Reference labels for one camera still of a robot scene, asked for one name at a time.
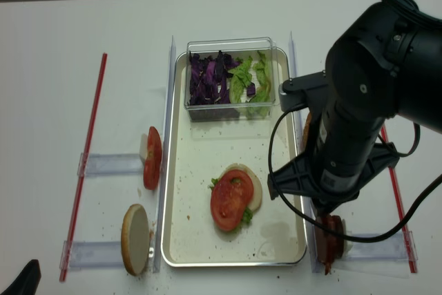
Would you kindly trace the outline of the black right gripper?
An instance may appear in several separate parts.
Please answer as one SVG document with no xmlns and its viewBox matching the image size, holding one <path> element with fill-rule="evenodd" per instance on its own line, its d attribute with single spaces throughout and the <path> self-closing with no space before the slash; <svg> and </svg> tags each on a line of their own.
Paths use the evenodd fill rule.
<svg viewBox="0 0 442 295">
<path fill-rule="evenodd" d="M 268 177 L 271 199 L 281 193 L 311 198 L 317 216 L 358 198 L 360 190 L 399 160 L 392 143 L 373 136 L 329 135 L 309 140 L 307 149 Z"/>
</svg>

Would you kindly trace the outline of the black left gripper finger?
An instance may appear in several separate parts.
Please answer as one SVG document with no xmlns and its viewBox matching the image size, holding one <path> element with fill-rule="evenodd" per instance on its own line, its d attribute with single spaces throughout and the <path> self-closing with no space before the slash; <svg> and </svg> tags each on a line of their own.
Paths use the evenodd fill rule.
<svg viewBox="0 0 442 295">
<path fill-rule="evenodd" d="M 40 280 L 41 270 L 39 261 L 32 259 L 1 295 L 35 295 Z"/>
</svg>

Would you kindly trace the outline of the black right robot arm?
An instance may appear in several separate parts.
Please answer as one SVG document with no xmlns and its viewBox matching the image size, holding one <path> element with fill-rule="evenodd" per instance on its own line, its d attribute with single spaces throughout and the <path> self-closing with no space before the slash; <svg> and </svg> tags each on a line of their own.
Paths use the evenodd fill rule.
<svg viewBox="0 0 442 295">
<path fill-rule="evenodd" d="M 280 85 L 284 112 L 309 110 L 305 150 L 267 180 L 269 195 L 309 197 L 320 215 L 355 200 L 400 156 L 376 138 L 400 115 L 441 130 L 441 21 L 414 0 L 379 0 L 341 35 L 322 72 Z"/>
</svg>

